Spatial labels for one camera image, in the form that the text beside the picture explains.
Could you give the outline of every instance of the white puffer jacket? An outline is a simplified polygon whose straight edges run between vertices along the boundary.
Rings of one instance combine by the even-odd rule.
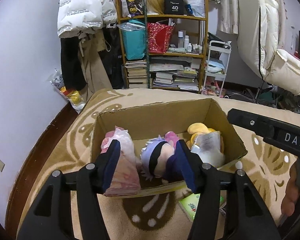
[[[58,36],[70,38],[81,33],[94,34],[104,25],[117,22],[113,0],[60,0]]]

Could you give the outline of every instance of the white cart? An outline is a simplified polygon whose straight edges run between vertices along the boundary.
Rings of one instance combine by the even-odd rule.
[[[220,43],[220,44],[223,44],[223,45],[226,45],[226,44],[230,45],[230,44],[222,42],[222,41],[210,41],[210,44],[209,44],[209,54],[208,54],[207,66],[205,68],[205,77],[204,77],[203,89],[206,86],[207,76],[215,77],[215,78],[216,77],[221,78],[222,79],[222,86],[221,86],[221,89],[220,89],[220,92],[219,92],[219,96],[221,96],[221,92],[223,90],[223,85],[225,83],[225,79],[226,79],[226,76],[227,76],[227,70],[228,70],[230,54],[231,54],[231,45],[230,45],[230,49],[225,49],[225,48],[221,48],[221,47],[212,46],[212,43]],[[211,72],[207,71],[208,66],[209,66],[209,61],[210,61],[210,53],[211,53],[212,50],[228,54],[228,60],[227,60],[226,66],[225,66],[224,74],[211,73]]]

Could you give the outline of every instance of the screw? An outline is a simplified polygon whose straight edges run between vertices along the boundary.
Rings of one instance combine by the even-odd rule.
[[[53,177],[58,177],[59,175],[60,175],[60,171],[58,171],[58,170],[56,170],[56,171],[54,171],[53,173],[52,173],[52,176]]]
[[[204,168],[205,170],[208,170],[211,168],[211,165],[209,163],[203,163],[202,168]]]
[[[93,163],[89,163],[89,164],[86,165],[87,170],[93,170],[94,167],[95,167],[95,165]]]
[[[244,170],[237,170],[237,173],[241,177],[244,176],[244,175],[246,175],[246,173],[244,172]]]

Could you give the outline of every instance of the stuffed toy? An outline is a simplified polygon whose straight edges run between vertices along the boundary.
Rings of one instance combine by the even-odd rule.
[[[208,128],[203,123],[194,123],[189,126],[188,133],[191,135],[191,139],[186,144],[191,152],[199,155],[203,163],[210,163],[216,168],[224,164],[225,145],[220,131]],[[207,140],[211,144],[210,149],[202,149],[204,148],[204,142]]]
[[[183,180],[178,167],[175,147],[179,137],[174,132],[168,132],[165,138],[151,139],[141,150],[142,175],[146,179],[163,178],[168,182]]]
[[[141,186],[137,169],[141,168],[141,162],[134,154],[134,144],[128,130],[116,126],[114,131],[106,133],[101,143],[101,154],[107,152],[112,140],[120,142],[121,152],[111,185],[104,195],[112,197],[138,194]]]

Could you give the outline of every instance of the white chair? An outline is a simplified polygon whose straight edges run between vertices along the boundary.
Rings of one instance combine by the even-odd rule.
[[[277,48],[278,8],[278,0],[239,0],[239,54],[263,83],[297,96],[300,95],[300,60]]]

